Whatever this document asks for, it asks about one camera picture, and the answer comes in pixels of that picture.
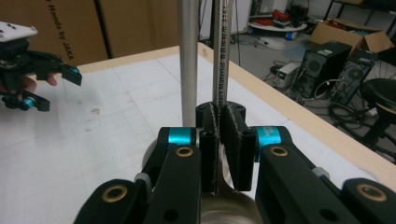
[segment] finger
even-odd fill
[[[28,76],[23,76],[21,78],[21,89],[29,92],[34,92],[36,87],[37,84],[33,79],[29,78]]]
[[[55,79],[55,73],[49,73],[49,77],[47,78],[47,82],[51,86],[56,86],[58,84],[58,81]]]

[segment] electronic equipment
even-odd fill
[[[297,78],[297,71],[299,65],[295,63],[288,63],[281,67],[276,74],[276,87],[278,89],[286,89],[294,84]]]
[[[338,104],[347,105],[358,87],[366,79],[375,65],[376,53],[364,49],[356,49],[349,57],[346,65],[332,88],[332,100]]]
[[[336,79],[342,71],[352,47],[337,41],[309,49],[305,52],[300,70],[302,75],[296,81],[296,91],[303,97],[315,97],[330,89],[329,85],[320,85],[326,80]]]

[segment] black chair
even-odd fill
[[[378,112],[378,120],[362,138],[363,143],[372,148],[375,147],[379,137],[387,137],[396,145],[395,139],[386,134],[390,124],[396,123],[396,80],[370,79],[361,84],[360,92],[369,107],[375,107]]]
[[[331,105],[329,107],[329,114],[335,120],[335,127],[342,127],[350,133],[357,141],[370,148],[372,151],[380,151],[388,156],[391,156],[396,164],[396,139],[386,132],[390,124],[396,124],[396,80],[388,78],[375,78],[363,82],[360,86],[361,97],[368,102],[369,109],[376,108],[378,119],[373,125],[365,123],[363,114],[369,109],[362,111],[354,111],[343,105]],[[347,117],[352,119],[345,119],[346,116],[337,115],[337,109],[347,111]],[[358,135],[354,129],[350,128],[349,124],[359,124],[361,126],[369,127],[370,130],[364,135]],[[388,140],[395,146],[393,150],[382,148],[377,145],[379,138],[388,138]]]

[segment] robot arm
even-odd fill
[[[62,73],[63,78],[81,85],[82,76],[76,67],[64,63],[60,57],[28,50],[28,36],[35,35],[34,28],[0,21],[0,91],[2,101],[8,108],[28,110],[36,107],[39,111],[49,111],[50,102],[29,91],[21,90],[21,78],[36,73],[37,80],[47,80],[49,73]]]

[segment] metal shaft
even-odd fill
[[[184,127],[195,127],[199,1],[179,0],[180,84]]]
[[[212,103],[217,109],[218,128],[222,108],[227,104],[232,11],[233,0],[216,1]]]

